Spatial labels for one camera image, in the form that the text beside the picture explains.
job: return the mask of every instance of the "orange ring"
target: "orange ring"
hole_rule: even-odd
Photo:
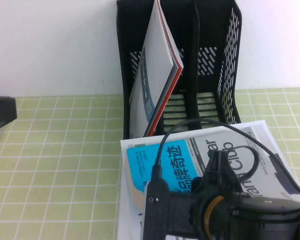
[[[209,239],[212,239],[212,235],[210,233],[209,230],[209,221],[210,221],[210,215],[213,211],[213,209],[216,207],[216,205],[223,200],[224,197],[223,196],[217,196],[215,199],[213,199],[208,207],[206,208],[205,214],[204,214],[204,218],[203,218],[203,224],[204,224],[204,231],[206,233],[206,235],[208,236]]]

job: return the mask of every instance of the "black cable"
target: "black cable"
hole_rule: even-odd
[[[259,142],[258,140],[256,140],[252,136],[248,135],[244,131],[241,131],[240,129],[237,129],[237,128],[229,125],[229,124],[226,124],[226,123],[223,123],[223,122],[220,122],[220,121],[215,121],[215,120],[207,119],[207,118],[194,118],[194,119],[189,119],[189,120],[185,120],[185,121],[179,122],[178,124],[176,124],[173,127],[171,127],[168,132],[166,132],[166,134],[164,135],[163,139],[161,140],[161,143],[160,143],[160,146],[159,146],[159,149],[158,149],[158,153],[157,153],[157,156],[156,156],[156,159],[155,159],[155,163],[154,163],[154,165],[152,167],[151,179],[153,179],[153,178],[161,178],[161,175],[162,175],[161,154],[162,154],[162,150],[164,148],[164,144],[165,144],[167,138],[169,137],[169,135],[172,134],[174,132],[174,130],[176,128],[178,128],[178,127],[181,127],[181,126],[184,126],[184,125],[187,125],[187,124],[191,124],[191,123],[197,123],[197,122],[200,122],[200,123],[201,122],[206,122],[206,123],[210,123],[210,124],[215,124],[217,126],[223,126],[225,128],[228,128],[228,129],[231,129],[231,130],[237,132],[238,134],[241,134],[242,136],[246,137],[250,141],[252,141],[255,144],[257,144],[267,154],[269,154],[269,156],[279,165],[279,167],[281,168],[281,170],[283,171],[283,173],[286,175],[286,177],[289,179],[289,181],[291,182],[291,184],[293,185],[293,187],[300,193],[300,186],[296,183],[296,181],[294,180],[294,178],[290,175],[289,171],[286,169],[286,167],[281,162],[281,160],[278,159],[277,156],[272,151],[270,151],[270,149],[268,149],[261,142]]]

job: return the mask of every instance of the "white grout line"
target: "white grout line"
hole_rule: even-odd
[[[36,106],[37,109],[38,109],[38,106],[39,106],[39,104],[40,104],[40,100],[41,100],[41,97],[39,98],[39,101],[38,101],[38,103],[37,103],[37,106]],[[37,110],[35,110],[35,112],[34,112],[33,119],[32,119],[32,121],[31,121],[30,126],[32,126],[32,124],[33,124],[33,122],[34,122],[36,113],[37,113]],[[26,140],[27,140],[28,136],[29,136],[29,131],[27,132],[26,137],[25,137],[25,139],[24,139],[24,143],[23,143],[22,148],[21,148],[21,150],[20,150],[19,157],[18,157],[18,159],[17,159],[17,161],[16,161],[14,170],[17,169],[17,166],[18,166],[18,164],[19,164],[19,160],[20,160],[20,158],[21,158],[22,152],[23,152],[24,147],[25,147],[25,145],[26,145]],[[9,192],[11,183],[12,183],[12,181],[13,181],[14,175],[15,175],[15,172],[13,172],[12,175],[11,175],[11,178],[10,178],[10,181],[9,181],[8,188],[7,188],[6,192],[5,192],[4,198],[3,198],[3,200],[2,200],[2,205],[1,205],[1,207],[0,207],[0,215],[1,215],[2,209],[4,208],[4,203],[6,202],[6,199],[7,199],[7,196],[8,196],[8,192]]]
[[[49,125],[48,125],[48,129],[49,129],[50,125],[51,125],[51,122],[52,122],[52,118],[50,119],[50,122],[49,122]],[[42,147],[41,147],[41,150],[40,150],[40,153],[39,153],[39,156],[38,156],[38,161],[37,161],[37,163],[36,163],[36,165],[35,165],[34,173],[33,173],[32,179],[31,179],[31,183],[30,183],[29,189],[28,189],[28,191],[27,191],[27,194],[26,194],[26,197],[25,197],[25,201],[24,201],[24,204],[23,204],[23,208],[22,208],[22,211],[21,211],[21,215],[20,215],[20,218],[19,218],[19,223],[18,223],[18,226],[17,226],[16,231],[15,231],[15,235],[14,235],[14,238],[13,238],[14,240],[17,238],[17,235],[18,235],[18,231],[19,231],[19,228],[20,228],[20,223],[21,223],[21,220],[22,220],[22,218],[23,218],[23,215],[24,215],[24,212],[25,212],[25,209],[26,209],[26,203],[27,203],[27,201],[28,201],[28,198],[29,198],[29,195],[30,195],[31,188],[32,188],[33,182],[34,182],[35,177],[36,177],[36,172],[37,172],[37,169],[38,169],[38,166],[39,166],[39,162],[40,162],[40,159],[41,159],[42,152],[43,152],[43,150],[44,150],[44,148],[45,148],[45,143],[46,143],[46,141],[47,141],[47,137],[48,137],[48,133],[45,134],[44,141],[43,141],[43,143],[42,143]]]
[[[267,98],[268,102],[270,103],[268,94],[266,94],[266,98]],[[271,113],[274,115],[274,110],[273,110],[273,108],[272,108],[272,105],[270,104],[269,106],[270,106],[270,109],[271,109]],[[283,139],[284,136],[283,136],[283,134],[282,134],[282,132],[281,132],[281,130],[280,130],[280,126],[279,126],[279,124],[278,124],[278,122],[277,122],[277,119],[276,119],[275,117],[274,117],[274,121],[275,121],[275,124],[276,124],[276,126],[277,126],[277,129],[278,129],[278,131],[279,131],[279,133],[280,133],[280,136],[281,136],[281,138]],[[283,141],[283,145],[284,145],[284,147],[286,148],[286,150],[288,151],[288,147],[287,147],[287,144],[286,144],[285,141]],[[289,160],[290,160],[290,164],[291,164],[291,166],[292,166],[292,168],[293,168],[294,164],[293,164],[293,162],[292,162],[292,158],[291,158],[291,156],[290,156],[290,153],[288,153],[288,152],[286,152],[286,153],[288,154],[288,157],[289,157]]]
[[[288,105],[290,111],[292,112],[292,109],[291,109],[291,106],[290,106],[290,103],[289,103],[289,101],[288,101],[288,98],[287,98],[286,93],[284,93],[284,97],[285,97],[285,100],[286,100],[286,102],[287,102],[287,105]],[[298,126],[298,122],[297,122],[296,117],[295,117],[294,115],[293,115],[293,119],[294,119],[294,121],[295,121],[295,123],[296,123],[296,127],[298,128],[298,131],[299,131],[299,133],[300,133],[300,128],[299,128],[299,126]],[[291,158],[290,154],[289,154],[289,157],[290,157],[290,160],[291,160],[291,166],[292,166],[292,168],[293,168],[293,171],[294,171],[296,177],[299,179],[299,177],[298,177],[298,175],[297,175],[297,173],[296,173],[296,171],[295,171],[295,169],[294,169],[294,163],[293,163],[293,161],[292,161],[292,158]]]
[[[109,103],[110,103],[110,95],[108,96],[108,103],[107,103],[107,106],[109,107]],[[105,135],[106,135],[106,128],[107,128],[107,117],[108,117],[108,112],[109,112],[109,109],[108,109],[108,111],[106,111],[106,116],[105,116],[105,124],[104,124],[104,130],[103,130],[103,137],[102,137],[102,141],[104,141],[105,140]],[[100,152],[100,154],[101,154],[101,156],[102,156],[102,154],[103,154],[103,149],[104,149],[104,144],[102,143],[101,144],[101,152]],[[95,187],[95,191],[94,191],[94,197],[93,197],[93,200],[96,200],[96,197],[97,197],[97,189],[98,189],[98,181],[99,181],[99,169],[100,169],[100,166],[101,166],[101,161],[102,161],[102,158],[100,158],[100,161],[99,161],[99,166],[98,166],[98,175],[97,175],[97,177],[96,177],[96,183],[95,183],[95,185],[96,185],[96,187]],[[92,221],[93,221],[93,219],[94,219],[94,211],[95,211],[95,203],[93,203],[93,205],[92,205],[92,211],[91,211],[91,219],[90,219],[90,227],[89,227],[89,235],[88,235],[88,240],[90,240],[90,237],[91,237],[91,231],[92,231]]]
[[[90,116],[90,113],[91,113],[91,109],[92,109],[91,105],[92,105],[92,98],[90,99],[90,108],[89,108],[89,111],[88,111],[88,117]],[[86,121],[85,130],[84,130],[84,134],[83,134],[83,139],[86,138],[86,133],[87,133],[87,128],[88,128],[88,122],[89,121]],[[83,149],[84,149],[84,143],[82,143],[81,150],[80,150],[80,156],[79,156],[77,171],[75,173],[74,184],[76,184],[76,182],[77,182]],[[67,228],[68,228],[70,213],[71,213],[71,209],[72,209],[72,205],[73,205],[75,190],[76,190],[76,187],[74,187],[72,189],[71,202],[70,202],[69,211],[68,211],[67,218],[66,218],[66,224],[65,224],[65,228],[64,228],[63,239],[66,238],[66,234],[67,234]]]

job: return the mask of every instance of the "grid pattern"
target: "grid pattern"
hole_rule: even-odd
[[[237,90],[243,122],[265,119],[300,180],[300,88]],[[0,239],[114,240],[121,95],[22,97],[0,130]]]

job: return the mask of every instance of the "table surface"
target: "table surface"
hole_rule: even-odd
[[[242,122],[266,120],[300,181],[300,88],[235,100]],[[123,97],[19,97],[17,111],[0,130],[0,239],[116,239]]]

